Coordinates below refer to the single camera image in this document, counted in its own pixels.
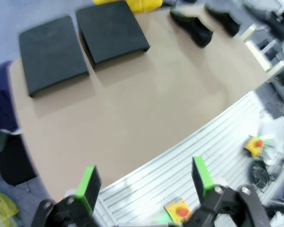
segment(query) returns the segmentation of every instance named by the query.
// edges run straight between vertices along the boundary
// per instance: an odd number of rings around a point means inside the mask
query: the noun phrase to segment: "black shoe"
[[[284,41],[284,24],[277,20],[274,12],[256,9],[249,5],[244,5],[248,12],[258,21],[270,27],[270,33],[280,41]]]
[[[176,10],[170,10],[171,18],[185,29],[199,47],[206,47],[212,40],[213,32],[209,30],[197,17],[187,17]]]
[[[208,5],[205,5],[205,9],[209,15],[215,18],[224,27],[224,30],[231,37],[234,37],[239,32],[240,24],[236,22],[229,13],[216,11]]]
[[[195,3],[197,0],[184,0],[184,2]]]
[[[178,3],[178,0],[163,0],[162,2],[162,8],[163,7],[175,7]]]

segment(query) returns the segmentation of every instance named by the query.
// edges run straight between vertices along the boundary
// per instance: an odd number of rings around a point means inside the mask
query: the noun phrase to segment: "red button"
[[[185,207],[176,208],[176,213],[181,217],[186,217],[189,214],[189,210]]]
[[[257,147],[257,148],[263,147],[263,145],[264,145],[264,141],[263,141],[263,140],[258,140],[258,141],[256,142],[256,147]]]

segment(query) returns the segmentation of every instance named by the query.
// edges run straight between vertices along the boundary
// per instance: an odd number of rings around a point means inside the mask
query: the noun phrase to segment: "yellow object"
[[[101,5],[114,1],[118,0],[94,0],[94,3],[96,5]],[[163,0],[126,0],[126,2],[133,13],[138,13],[149,12],[159,8],[162,5]]]
[[[191,216],[191,211],[188,208],[188,205],[184,200],[180,200],[178,202],[171,202],[167,206],[164,207],[167,213],[170,215],[171,219],[178,224],[179,222],[184,222],[188,217]],[[187,210],[186,216],[181,216],[178,214],[179,209]]]
[[[0,218],[5,227],[14,227],[10,218],[18,214],[19,210],[15,203],[5,194],[0,193]]]
[[[259,141],[258,138],[252,137],[244,146],[245,149],[250,151],[252,157],[259,157],[263,147],[258,147],[256,143]]]

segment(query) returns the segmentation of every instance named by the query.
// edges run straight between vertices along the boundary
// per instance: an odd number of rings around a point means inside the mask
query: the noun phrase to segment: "black foam pad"
[[[125,1],[79,9],[76,17],[93,66],[150,47]]]
[[[61,81],[88,73],[70,16],[22,32],[19,45],[30,96]]]

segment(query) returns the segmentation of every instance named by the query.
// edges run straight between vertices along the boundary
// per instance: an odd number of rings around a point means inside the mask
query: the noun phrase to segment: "chair leg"
[[[250,26],[250,27],[241,35],[241,39],[243,40],[243,42],[247,42],[247,40],[252,36],[252,34],[255,32],[256,29],[257,29],[257,26],[256,26],[256,25]]]
[[[282,70],[284,70],[284,61],[280,61],[278,62],[275,66],[271,67],[269,69],[269,71],[267,71],[267,75],[268,75],[268,83],[269,83],[269,78],[273,77],[275,75],[277,75],[279,72],[281,72]]]

